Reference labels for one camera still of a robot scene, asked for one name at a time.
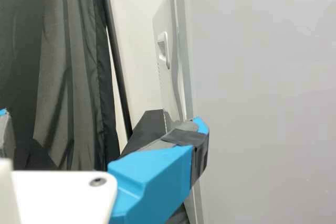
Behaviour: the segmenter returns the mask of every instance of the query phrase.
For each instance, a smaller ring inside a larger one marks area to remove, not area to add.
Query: blue clamp
[[[206,160],[200,159],[207,159],[209,129],[199,117],[193,123],[197,132],[172,130],[159,140],[173,143],[170,148],[133,152],[109,163],[108,172],[118,181],[110,223],[165,223],[183,203],[205,169]],[[196,146],[204,147],[202,153],[195,154]]]

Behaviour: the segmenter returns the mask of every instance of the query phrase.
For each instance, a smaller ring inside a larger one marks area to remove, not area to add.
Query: light gray surface
[[[191,11],[205,223],[336,223],[335,0]]]

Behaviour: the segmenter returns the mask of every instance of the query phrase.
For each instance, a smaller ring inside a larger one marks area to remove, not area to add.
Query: black tape
[[[209,134],[205,135],[199,132],[174,129],[167,135],[161,137],[161,140],[181,146],[194,146],[191,168],[191,188],[206,168]]]

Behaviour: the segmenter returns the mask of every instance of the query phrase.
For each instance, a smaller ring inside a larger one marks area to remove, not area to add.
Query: curtain fold
[[[0,108],[13,118],[15,168],[105,170],[120,153],[103,1],[0,3]]]

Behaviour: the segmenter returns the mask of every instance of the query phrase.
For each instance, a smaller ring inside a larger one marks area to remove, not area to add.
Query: white plastic part
[[[10,159],[0,158],[0,223],[20,224]]]
[[[159,59],[162,60],[168,69],[170,69],[170,50],[168,47],[168,34],[166,31],[157,36],[157,44],[159,47]]]
[[[117,180],[112,175],[52,171],[15,171],[11,175],[10,170],[8,160],[0,161],[0,182],[8,189],[0,188],[0,223],[19,224],[19,217],[21,224],[109,222],[117,195]]]

